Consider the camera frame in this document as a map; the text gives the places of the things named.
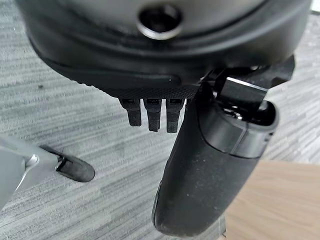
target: gray carpet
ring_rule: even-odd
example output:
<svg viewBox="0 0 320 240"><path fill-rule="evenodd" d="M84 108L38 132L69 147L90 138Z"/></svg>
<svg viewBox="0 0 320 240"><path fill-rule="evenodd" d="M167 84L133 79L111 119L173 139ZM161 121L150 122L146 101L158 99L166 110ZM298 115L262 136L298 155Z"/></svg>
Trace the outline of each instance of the gray carpet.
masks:
<svg viewBox="0 0 320 240"><path fill-rule="evenodd" d="M265 159L316 163L320 153L320 18L311 16L290 83L273 89L281 123ZM176 134L129 127L107 94L65 79L31 49L12 0L0 0L0 133L47 144L94 166L90 183L53 173L0 212L0 240L171 240L152 226ZM215 240L223 217L197 240Z"/></svg>

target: black plastic tab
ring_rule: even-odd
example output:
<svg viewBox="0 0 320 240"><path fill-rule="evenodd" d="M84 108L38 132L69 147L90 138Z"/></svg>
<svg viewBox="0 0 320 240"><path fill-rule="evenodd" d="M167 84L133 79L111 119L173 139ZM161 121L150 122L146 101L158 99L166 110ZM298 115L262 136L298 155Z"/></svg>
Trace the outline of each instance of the black plastic tab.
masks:
<svg viewBox="0 0 320 240"><path fill-rule="evenodd" d="M166 106L166 131L176 133L178 131L178 121L180 111L183 108L185 99L167 99Z"/></svg>
<svg viewBox="0 0 320 240"><path fill-rule="evenodd" d="M94 179L96 172L89 163L75 156L65 155L47 145L42 145L40 148L59 157L60 164L56 169L59 174L81 183L87 183Z"/></svg>
<svg viewBox="0 0 320 240"><path fill-rule="evenodd" d="M148 114L149 131L158 132L160 129L162 99L144 99L143 103Z"/></svg>
<svg viewBox="0 0 320 240"><path fill-rule="evenodd" d="M128 113L129 124L132 127L141 126L141 107L138 98L121 98L119 99L122 107Z"/></svg>

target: black caster foot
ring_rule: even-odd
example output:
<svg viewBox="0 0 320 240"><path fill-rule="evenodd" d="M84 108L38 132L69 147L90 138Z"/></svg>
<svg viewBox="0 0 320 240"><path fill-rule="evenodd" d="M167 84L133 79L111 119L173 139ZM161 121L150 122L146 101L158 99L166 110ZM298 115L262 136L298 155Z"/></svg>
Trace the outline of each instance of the black caster foot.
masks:
<svg viewBox="0 0 320 240"><path fill-rule="evenodd" d="M43 150L57 155L60 163L56 169L61 175L77 182L87 183L95 177L95 169L87 162L71 155L65 155L47 145L40 146Z"/></svg>

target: wooden floor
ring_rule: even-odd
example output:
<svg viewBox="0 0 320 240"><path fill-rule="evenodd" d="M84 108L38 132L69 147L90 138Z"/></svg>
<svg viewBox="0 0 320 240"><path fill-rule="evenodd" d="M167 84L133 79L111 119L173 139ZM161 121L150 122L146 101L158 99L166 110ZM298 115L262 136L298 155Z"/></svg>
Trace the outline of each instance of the wooden floor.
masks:
<svg viewBox="0 0 320 240"><path fill-rule="evenodd" d="M320 166L261 162L225 219L227 240L319 240Z"/></svg>

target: round hole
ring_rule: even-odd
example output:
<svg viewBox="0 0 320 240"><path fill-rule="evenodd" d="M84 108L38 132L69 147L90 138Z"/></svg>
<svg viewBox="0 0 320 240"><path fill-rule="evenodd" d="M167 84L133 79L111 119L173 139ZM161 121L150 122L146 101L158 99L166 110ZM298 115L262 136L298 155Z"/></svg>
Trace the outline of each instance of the round hole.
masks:
<svg viewBox="0 0 320 240"><path fill-rule="evenodd" d="M144 9L139 14L138 29L148 38L167 40L181 31L182 15L169 4Z"/></svg>

